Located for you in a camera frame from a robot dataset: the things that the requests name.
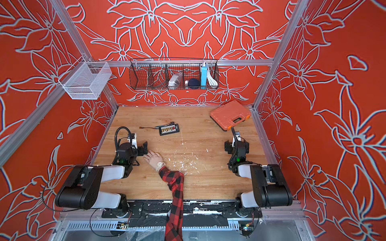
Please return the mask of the red black plaid sleeve arm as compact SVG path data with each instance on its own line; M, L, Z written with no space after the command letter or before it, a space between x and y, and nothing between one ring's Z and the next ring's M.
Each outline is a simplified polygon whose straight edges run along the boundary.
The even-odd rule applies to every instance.
M168 184L172 191L172 205L170 214L166 218L165 241L183 240L183 216L184 216L184 174L180 171L170 171L163 167L159 175Z

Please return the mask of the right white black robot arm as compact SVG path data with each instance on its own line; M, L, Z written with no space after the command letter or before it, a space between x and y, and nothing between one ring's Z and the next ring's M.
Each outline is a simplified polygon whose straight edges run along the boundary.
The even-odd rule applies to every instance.
M231 132L232 141L224 143L225 151L231 155L228 169L238 177L250 179L252 183L250 192L239 193L235 198L235 209L291 206L293 195L280 166L248 161L249 143L233 127Z

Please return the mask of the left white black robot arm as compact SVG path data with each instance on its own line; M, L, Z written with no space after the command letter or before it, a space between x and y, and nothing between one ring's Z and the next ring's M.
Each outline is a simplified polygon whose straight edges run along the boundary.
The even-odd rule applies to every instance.
M115 157L111 165L73 167L55 198L58 207L72 209L110 209L126 214L129 210L124 194L108 193L100 190L104 182L127 178L137 157L148 153L148 143L138 145L137 135L127 127L119 127L114 136Z

